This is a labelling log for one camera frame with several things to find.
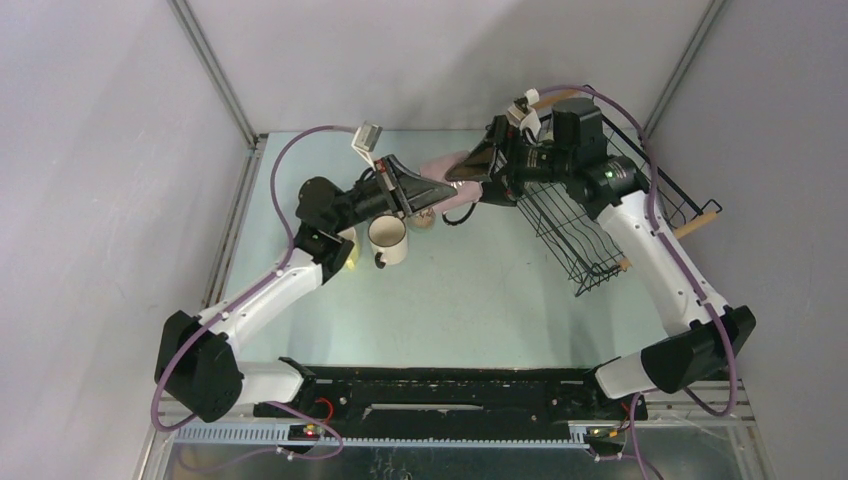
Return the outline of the yellow mug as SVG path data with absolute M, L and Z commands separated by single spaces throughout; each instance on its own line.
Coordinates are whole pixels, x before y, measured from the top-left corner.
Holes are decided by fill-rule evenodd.
M 345 261 L 345 267 L 348 270 L 353 271 L 356 269 L 361 254 L 361 243 L 358 238 L 357 230 L 355 227 L 350 227 L 341 231 L 339 236 L 351 243 L 351 249 Z

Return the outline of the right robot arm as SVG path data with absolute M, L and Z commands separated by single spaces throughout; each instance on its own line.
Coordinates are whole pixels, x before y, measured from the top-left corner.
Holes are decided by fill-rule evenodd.
M 719 370 L 735 380 L 736 356 L 756 319 L 748 307 L 730 306 L 688 257 L 661 215 L 652 176 L 609 153 L 601 109 L 590 98 L 559 100 L 551 108 L 550 138 L 540 129 L 528 101 L 516 101 L 445 178 L 476 182 L 481 201 L 500 205 L 521 198 L 528 183 L 560 184 L 635 269 L 667 336 L 595 368 L 581 392 L 585 411 L 606 418 L 623 397 L 688 390 Z

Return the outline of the white ribbed black-rimmed mug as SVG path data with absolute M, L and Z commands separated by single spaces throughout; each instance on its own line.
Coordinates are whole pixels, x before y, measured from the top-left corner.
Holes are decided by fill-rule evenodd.
M 408 230 L 405 222 L 392 215 L 374 218 L 367 229 L 374 264 L 378 269 L 398 265 L 408 255 Z

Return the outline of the lilac mug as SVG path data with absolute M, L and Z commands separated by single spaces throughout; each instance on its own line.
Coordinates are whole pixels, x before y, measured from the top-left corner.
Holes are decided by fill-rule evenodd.
M 454 196 L 429 208 L 450 227 L 460 226 L 471 217 L 483 193 L 479 180 L 462 172 L 454 172 L 468 156 L 467 150 L 461 150 L 432 159 L 419 168 L 420 175 L 425 179 L 444 183 L 456 191 Z

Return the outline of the floral patterned mug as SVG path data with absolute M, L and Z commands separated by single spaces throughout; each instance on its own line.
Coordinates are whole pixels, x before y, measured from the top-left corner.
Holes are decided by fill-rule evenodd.
M 435 222 L 436 215 L 432 209 L 419 211 L 406 219 L 407 226 L 416 231 L 429 231 Z

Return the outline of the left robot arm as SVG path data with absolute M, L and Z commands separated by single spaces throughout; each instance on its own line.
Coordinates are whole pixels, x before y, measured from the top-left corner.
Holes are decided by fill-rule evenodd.
M 179 310 L 165 321 L 154 398 L 168 393 L 207 423 L 245 404 L 278 402 L 297 417 L 311 412 L 316 390 L 302 367 L 291 360 L 244 361 L 243 347 L 344 267 L 354 243 L 343 231 L 382 214 L 412 216 L 456 197 L 446 173 L 463 156 L 445 155 L 413 171 L 387 155 L 375 161 L 371 177 L 348 190 L 322 176 L 306 180 L 295 211 L 299 228 L 267 272 L 227 300 L 194 315 Z

